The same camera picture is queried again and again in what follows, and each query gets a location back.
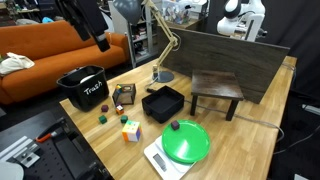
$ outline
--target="white robot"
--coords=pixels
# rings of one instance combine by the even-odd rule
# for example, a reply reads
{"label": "white robot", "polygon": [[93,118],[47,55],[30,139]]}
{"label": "white robot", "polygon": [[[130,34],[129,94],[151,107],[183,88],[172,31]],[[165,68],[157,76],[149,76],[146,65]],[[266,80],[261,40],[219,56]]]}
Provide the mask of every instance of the white robot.
{"label": "white robot", "polygon": [[249,0],[242,4],[241,0],[228,0],[224,7],[224,18],[218,22],[220,34],[246,41],[255,41],[265,37],[267,32],[261,29],[265,8],[261,0]]}

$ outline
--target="small wooden stool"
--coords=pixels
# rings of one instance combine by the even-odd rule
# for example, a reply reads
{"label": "small wooden stool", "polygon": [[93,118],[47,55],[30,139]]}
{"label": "small wooden stool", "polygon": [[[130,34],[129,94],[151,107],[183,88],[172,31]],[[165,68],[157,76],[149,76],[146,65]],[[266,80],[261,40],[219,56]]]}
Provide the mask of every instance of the small wooden stool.
{"label": "small wooden stool", "polygon": [[234,73],[194,70],[192,74],[192,104],[190,115],[194,116],[198,96],[231,99],[226,120],[231,121],[238,102],[244,99]]}

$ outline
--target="black bin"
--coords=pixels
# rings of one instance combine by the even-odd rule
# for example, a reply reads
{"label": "black bin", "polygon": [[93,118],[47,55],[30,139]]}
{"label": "black bin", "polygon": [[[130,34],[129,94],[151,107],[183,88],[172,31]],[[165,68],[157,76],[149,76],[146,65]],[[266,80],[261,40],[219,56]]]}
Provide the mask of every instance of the black bin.
{"label": "black bin", "polygon": [[159,123],[169,120],[183,105],[184,96],[168,86],[142,99],[143,110]]}
{"label": "black bin", "polygon": [[74,69],[57,80],[72,105],[82,111],[90,111],[105,100],[109,89],[104,68],[85,66]]}

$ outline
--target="orange couch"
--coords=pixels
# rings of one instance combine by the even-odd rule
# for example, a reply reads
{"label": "orange couch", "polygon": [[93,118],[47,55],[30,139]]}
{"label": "orange couch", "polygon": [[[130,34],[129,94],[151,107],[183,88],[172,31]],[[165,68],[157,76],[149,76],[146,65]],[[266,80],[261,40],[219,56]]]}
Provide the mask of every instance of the orange couch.
{"label": "orange couch", "polygon": [[20,102],[52,90],[64,73],[77,67],[97,65],[107,69],[127,62],[127,37],[116,33],[106,36],[111,47],[102,53],[92,38],[82,41],[66,21],[1,27],[0,54],[24,55],[35,65],[0,77],[0,104]]}

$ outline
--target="small green block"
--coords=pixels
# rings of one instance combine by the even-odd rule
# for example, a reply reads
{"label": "small green block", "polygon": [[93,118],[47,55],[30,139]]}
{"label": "small green block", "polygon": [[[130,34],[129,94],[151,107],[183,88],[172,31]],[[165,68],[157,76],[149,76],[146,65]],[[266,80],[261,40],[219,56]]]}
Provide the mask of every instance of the small green block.
{"label": "small green block", "polygon": [[99,121],[100,121],[101,124],[106,123],[106,122],[107,122],[106,116],[104,116],[104,115],[100,116],[100,117],[99,117]]}
{"label": "small green block", "polygon": [[128,116],[122,115],[120,120],[121,120],[121,123],[126,123],[128,121]]}

